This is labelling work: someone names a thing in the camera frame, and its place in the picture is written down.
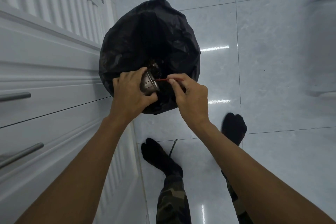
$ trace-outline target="foot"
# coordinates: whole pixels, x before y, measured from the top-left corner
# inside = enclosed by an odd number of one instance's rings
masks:
[[[182,168],[152,138],[147,138],[146,143],[141,145],[141,153],[145,161],[160,169],[166,176],[180,175],[183,177]]]
[[[246,131],[247,127],[242,116],[239,114],[234,115],[232,112],[229,112],[227,115],[225,115],[221,132],[230,141],[236,145],[240,145]]]

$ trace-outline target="stainless steel sink strainer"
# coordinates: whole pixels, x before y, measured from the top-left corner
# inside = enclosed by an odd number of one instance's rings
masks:
[[[140,90],[146,96],[150,96],[153,92],[160,91],[153,75],[148,70],[142,75]]]

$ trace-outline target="black garbage bag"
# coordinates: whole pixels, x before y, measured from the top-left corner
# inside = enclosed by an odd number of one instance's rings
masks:
[[[197,81],[200,54],[185,15],[166,0],[150,0],[129,11],[107,32],[100,51],[99,76],[112,96],[113,78],[144,66],[154,78],[186,73]],[[158,101],[143,113],[159,114],[177,107],[171,85],[158,82],[158,86]]]

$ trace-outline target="white tile floor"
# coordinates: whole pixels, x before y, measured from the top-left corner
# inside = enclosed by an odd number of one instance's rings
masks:
[[[118,17],[146,0],[115,0]],[[202,52],[199,83],[211,121],[241,114],[243,149],[336,220],[336,0],[167,0],[182,11]],[[237,223],[225,180],[177,109],[135,121],[183,167],[193,223]],[[164,175],[142,159],[149,218],[155,223]]]

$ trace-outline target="hand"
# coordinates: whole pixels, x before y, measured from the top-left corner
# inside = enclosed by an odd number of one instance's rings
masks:
[[[175,92],[178,109],[188,127],[195,131],[202,125],[209,124],[208,88],[198,84],[186,74],[170,74],[167,78]],[[186,88],[185,93],[174,79],[182,79],[180,83]]]
[[[110,117],[128,125],[151,103],[158,100],[156,93],[145,96],[140,91],[142,74],[146,67],[129,73],[121,73],[119,78],[113,79],[114,98]]]

